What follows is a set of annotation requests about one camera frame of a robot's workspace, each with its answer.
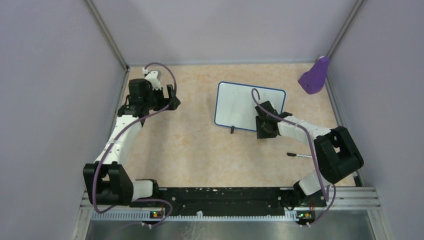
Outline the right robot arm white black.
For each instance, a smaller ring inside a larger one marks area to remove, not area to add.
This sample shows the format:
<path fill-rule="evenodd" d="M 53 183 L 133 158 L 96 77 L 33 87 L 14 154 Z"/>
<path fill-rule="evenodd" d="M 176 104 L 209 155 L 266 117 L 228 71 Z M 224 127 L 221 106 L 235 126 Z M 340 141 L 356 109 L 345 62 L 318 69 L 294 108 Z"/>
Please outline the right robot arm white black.
<path fill-rule="evenodd" d="M 289 112 L 277 114 L 269 101 L 255 107 L 258 139 L 289 137 L 309 146 L 314 170 L 293 185 L 293 200 L 307 206 L 314 194 L 324 192 L 364 166 L 350 132 L 344 126 L 327 128 L 308 123 Z"/>

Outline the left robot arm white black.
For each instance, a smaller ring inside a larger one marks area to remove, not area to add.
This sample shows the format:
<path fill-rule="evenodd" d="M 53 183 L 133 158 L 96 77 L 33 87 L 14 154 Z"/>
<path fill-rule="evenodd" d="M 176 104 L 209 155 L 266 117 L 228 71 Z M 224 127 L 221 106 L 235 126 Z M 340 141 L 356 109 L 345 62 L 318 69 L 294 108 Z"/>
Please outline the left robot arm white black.
<path fill-rule="evenodd" d="M 93 205 L 128 206 L 141 199 L 147 206 L 154 207 L 160 202 L 161 194 L 154 189 L 155 181 L 131 180 L 124 164 L 146 119 L 176 110 L 181 102 L 176 97 L 174 84 L 162 87 L 159 70 L 145 69 L 143 75 L 128 82 L 128 94 L 117 111 L 109 140 L 96 160 L 83 168 L 86 190 Z"/>

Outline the blue framed whiteboard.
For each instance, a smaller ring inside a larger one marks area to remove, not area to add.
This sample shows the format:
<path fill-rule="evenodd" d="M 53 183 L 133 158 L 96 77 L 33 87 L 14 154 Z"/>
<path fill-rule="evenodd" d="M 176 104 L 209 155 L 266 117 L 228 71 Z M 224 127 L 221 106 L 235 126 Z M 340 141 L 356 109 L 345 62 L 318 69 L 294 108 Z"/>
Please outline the blue framed whiteboard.
<path fill-rule="evenodd" d="M 221 127 L 255 132 L 258 114 L 252 89 L 258 90 L 260 97 L 256 97 L 256 100 L 259 103 L 270 101 L 278 113 L 283 111 L 286 100 L 283 89 L 222 81 L 217 89 L 214 123 Z"/>

